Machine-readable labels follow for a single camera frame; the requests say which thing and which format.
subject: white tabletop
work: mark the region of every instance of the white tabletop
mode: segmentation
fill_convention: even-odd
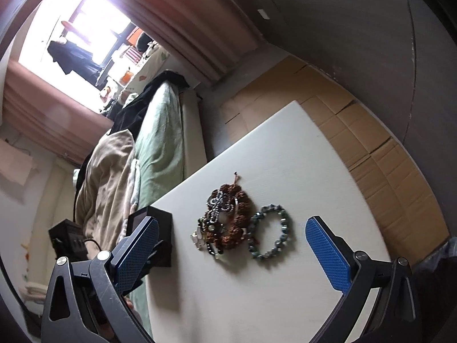
[[[190,239],[206,199],[237,171],[259,208],[281,204],[293,221],[293,241],[280,257],[253,260],[247,245],[216,261]],[[389,261],[376,222],[355,182],[325,136],[297,102],[204,166],[154,206],[173,214],[172,268],[153,268],[147,280],[153,338],[159,343],[308,342],[341,297],[305,238],[320,215],[353,250]],[[280,234],[273,218],[261,225],[262,252]],[[367,303],[350,336],[360,335]]]

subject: grey wall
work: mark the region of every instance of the grey wall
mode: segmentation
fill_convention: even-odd
[[[321,68],[404,142],[457,234],[457,51],[428,6],[422,0],[235,1],[269,42]]]

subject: blue beaded bracelet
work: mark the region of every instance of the blue beaded bracelet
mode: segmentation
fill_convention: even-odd
[[[279,214],[282,233],[281,236],[279,236],[279,239],[275,241],[275,246],[270,251],[261,254],[257,248],[254,234],[260,221],[264,219],[268,213],[271,212],[277,212]],[[248,238],[249,251],[251,252],[253,258],[261,261],[263,259],[272,258],[278,255],[281,252],[281,249],[284,248],[284,243],[289,237],[289,216],[287,215],[287,212],[282,208],[281,205],[270,204],[268,206],[262,206],[260,211],[251,217],[251,223],[247,228],[246,237]]]

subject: black box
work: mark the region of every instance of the black box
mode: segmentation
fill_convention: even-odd
[[[83,229],[79,224],[65,219],[53,226],[48,233],[56,259],[66,256],[70,262],[87,260]]]
[[[171,267],[171,231],[173,216],[164,210],[146,206],[135,213],[129,215],[127,221],[126,236],[130,236],[138,224],[146,217],[153,217],[159,224],[159,240],[164,240],[170,244],[170,253],[167,253],[155,267]]]

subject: clothes hanging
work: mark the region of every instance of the clothes hanging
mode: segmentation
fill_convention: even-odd
[[[168,81],[178,86],[180,89],[186,89],[189,87],[189,84],[186,82],[186,79],[179,73],[170,70],[165,70],[161,72],[145,86],[145,89],[137,98],[135,98],[132,102],[130,102],[127,106],[125,106],[122,110],[119,111],[119,113],[116,116],[116,119],[114,120],[114,124],[111,128],[109,135],[116,133],[118,131],[128,129],[132,134],[133,139],[136,140],[141,125],[143,124],[143,120],[145,119],[149,103],[154,97],[154,94],[156,93],[157,89],[165,81]],[[91,153],[89,153],[89,155],[85,158],[83,164],[81,165],[81,169],[79,170],[78,179],[76,181],[75,204],[76,198],[78,197],[78,193],[81,190],[81,187],[84,183],[87,165],[91,160],[93,152],[94,151],[92,150]]]
[[[71,71],[75,71],[93,86],[97,83],[103,67],[92,60],[92,53],[90,51],[82,49],[74,42],[67,40],[64,44],[51,41],[47,47],[47,52],[53,57],[53,61],[59,64],[63,73],[66,75]],[[104,87],[105,83],[100,84],[97,88],[102,90]]]

